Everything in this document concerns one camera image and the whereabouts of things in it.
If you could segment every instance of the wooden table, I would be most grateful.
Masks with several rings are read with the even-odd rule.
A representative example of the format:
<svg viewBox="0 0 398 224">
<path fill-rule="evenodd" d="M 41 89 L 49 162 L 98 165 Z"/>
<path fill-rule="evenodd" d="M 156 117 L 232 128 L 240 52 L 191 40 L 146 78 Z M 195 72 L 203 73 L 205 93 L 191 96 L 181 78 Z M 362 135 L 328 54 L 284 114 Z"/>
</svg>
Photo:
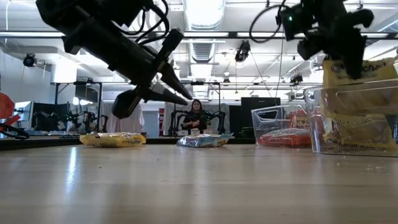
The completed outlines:
<svg viewBox="0 0 398 224">
<path fill-rule="evenodd" d="M 398 223 L 398 159 L 227 145 L 0 152 L 1 224 Z"/>
</svg>

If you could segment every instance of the clear plastic bin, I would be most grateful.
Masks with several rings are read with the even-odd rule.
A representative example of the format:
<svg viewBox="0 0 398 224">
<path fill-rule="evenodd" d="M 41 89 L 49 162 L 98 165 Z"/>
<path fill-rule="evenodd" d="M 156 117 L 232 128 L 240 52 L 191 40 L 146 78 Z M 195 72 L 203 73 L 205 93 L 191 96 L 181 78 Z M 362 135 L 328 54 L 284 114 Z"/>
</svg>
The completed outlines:
<svg viewBox="0 0 398 224">
<path fill-rule="evenodd" d="M 310 147 L 308 116 L 301 105 L 282 105 L 252 110 L 258 145 Z"/>
<path fill-rule="evenodd" d="M 398 156 L 398 80 L 305 90 L 312 149 Z"/>
</svg>

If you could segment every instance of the yellow bag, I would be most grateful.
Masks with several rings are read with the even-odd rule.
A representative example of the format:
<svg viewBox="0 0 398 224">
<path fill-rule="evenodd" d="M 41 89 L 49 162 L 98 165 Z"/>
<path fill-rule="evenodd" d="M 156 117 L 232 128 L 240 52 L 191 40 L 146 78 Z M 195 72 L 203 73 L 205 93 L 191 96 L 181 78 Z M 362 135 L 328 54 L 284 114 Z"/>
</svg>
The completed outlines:
<svg viewBox="0 0 398 224">
<path fill-rule="evenodd" d="M 80 142 L 94 147 L 133 147 L 145 144 L 146 139 L 136 133 L 96 133 L 80 136 Z"/>
<path fill-rule="evenodd" d="M 395 61 L 396 58 L 364 61 L 363 78 L 357 80 L 347 75 L 342 61 L 323 61 L 323 86 L 326 89 L 322 91 L 325 100 L 321 103 L 321 111 L 326 118 L 323 135 L 326 143 L 361 148 L 397 147 L 385 116 L 363 112 L 377 111 L 391 102 L 398 104 L 398 88 L 380 91 L 385 83 L 349 85 L 398 78 Z M 398 110 L 391 108 L 389 112 L 398 113 Z"/>
</svg>

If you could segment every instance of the person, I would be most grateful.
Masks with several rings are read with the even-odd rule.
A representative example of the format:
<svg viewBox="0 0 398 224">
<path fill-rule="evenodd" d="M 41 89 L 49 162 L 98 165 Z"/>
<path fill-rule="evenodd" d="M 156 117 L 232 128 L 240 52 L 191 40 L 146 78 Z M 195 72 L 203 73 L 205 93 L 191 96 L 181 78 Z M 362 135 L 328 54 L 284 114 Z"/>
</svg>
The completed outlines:
<svg viewBox="0 0 398 224">
<path fill-rule="evenodd" d="M 183 121 L 183 129 L 188 130 L 188 134 L 191 134 L 191 129 L 198 128 L 200 134 L 203 134 L 203 130 L 207 128 L 206 121 L 203 120 L 203 110 L 199 100 L 194 100 L 192 102 L 191 111 L 187 113 Z"/>
</svg>

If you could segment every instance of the ceiling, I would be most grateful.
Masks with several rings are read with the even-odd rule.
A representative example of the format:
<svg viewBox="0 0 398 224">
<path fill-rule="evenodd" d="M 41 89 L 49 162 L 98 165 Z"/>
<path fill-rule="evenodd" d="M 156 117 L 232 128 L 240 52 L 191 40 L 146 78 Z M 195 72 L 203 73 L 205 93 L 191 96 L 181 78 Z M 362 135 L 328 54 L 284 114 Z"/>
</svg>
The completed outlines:
<svg viewBox="0 0 398 224">
<path fill-rule="evenodd" d="M 170 6 L 169 21 L 171 27 L 178 27 L 181 30 L 190 30 L 186 26 L 183 4 L 181 0 L 167 0 Z M 281 1 L 273 0 L 271 5 L 278 4 Z M 287 1 L 287 4 L 297 3 L 297 0 Z M 384 27 L 398 21 L 398 2 L 394 0 L 362 0 L 364 8 L 372 10 L 375 19 L 369 29 L 363 29 L 363 32 L 379 32 Z M 356 9 L 359 1 L 346 1 L 348 10 Z M 218 31 L 239 31 L 247 32 L 252 20 L 265 6 L 265 1 L 258 0 L 226 0 L 225 10 L 222 19 L 222 25 Z M 53 29 L 42 22 L 34 1 L 8 1 L 0 0 L 0 30 L 15 31 L 53 31 Z M 255 31 L 273 32 L 276 29 L 275 11 L 268 12 L 263 15 L 257 22 Z M 149 16 L 148 24 L 153 23 L 154 17 Z M 251 54 L 244 62 L 243 67 L 237 67 L 234 62 L 236 49 L 239 47 L 242 39 L 217 39 L 215 44 L 215 56 L 211 58 L 211 66 L 202 67 L 199 70 L 209 69 L 206 74 L 207 81 L 222 82 L 225 73 L 229 73 L 231 82 L 261 82 L 262 80 L 269 83 L 277 83 L 279 77 L 289 82 L 290 77 L 294 74 L 302 74 L 304 82 L 319 83 L 322 81 L 322 75 L 314 74 L 311 69 L 310 62 L 304 62 L 297 53 L 298 40 L 286 42 L 284 40 L 270 40 L 265 44 L 251 44 Z M 60 39 L 8 39 L 7 47 L 4 51 L 15 53 L 25 53 L 21 49 L 24 47 L 51 47 L 63 50 L 63 44 Z M 380 40 L 369 47 L 365 52 L 365 59 L 373 58 L 381 53 L 387 52 L 397 46 L 396 40 Z M 191 43 L 181 43 L 174 51 L 175 63 L 180 67 L 180 78 L 192 79 L 192 60 L 190 54 Z M 46 51 L 40 53 L 39 59 L 45 60 L 47 63 L 57 63 L 58 53 L 48 53 Z M 75 60 L 80 64 L 89 68 L 89 71 L 101 80 L 113 81 L 114 73 L 111 73 L 102 61 L 91 55 L 77 55 Z"/>
</svg>

